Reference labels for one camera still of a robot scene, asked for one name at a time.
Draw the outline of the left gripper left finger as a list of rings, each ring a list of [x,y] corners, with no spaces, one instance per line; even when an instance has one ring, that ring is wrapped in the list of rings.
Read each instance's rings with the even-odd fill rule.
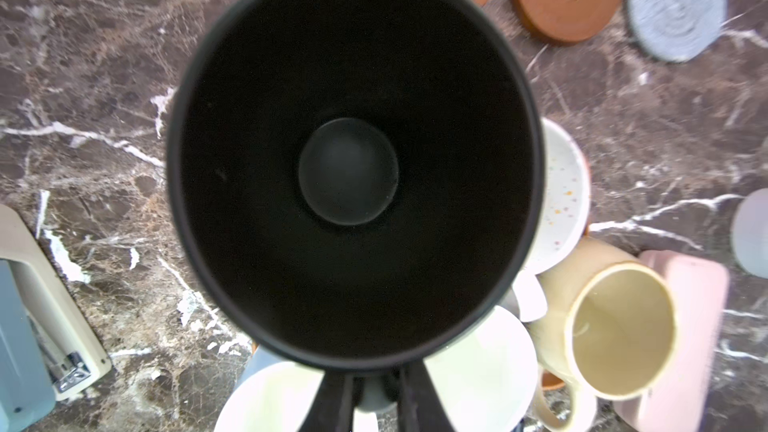
[[[355,405],[355,377],[325,373],[298,431],[350,432]]]

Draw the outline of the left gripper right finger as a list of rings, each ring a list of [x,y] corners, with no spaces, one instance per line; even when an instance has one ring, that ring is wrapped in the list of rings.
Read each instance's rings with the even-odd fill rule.
[[[399,431],[454,431],[424,362],[411,362],[400,369],[397,416]]]

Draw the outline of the black cup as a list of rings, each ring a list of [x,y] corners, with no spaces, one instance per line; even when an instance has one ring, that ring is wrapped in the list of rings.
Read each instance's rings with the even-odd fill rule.
[[[542,208],[530,86],[471,0],[239,0],[201,41],[167,137],[205,290],[325,370],[392,369],[472,327]]]

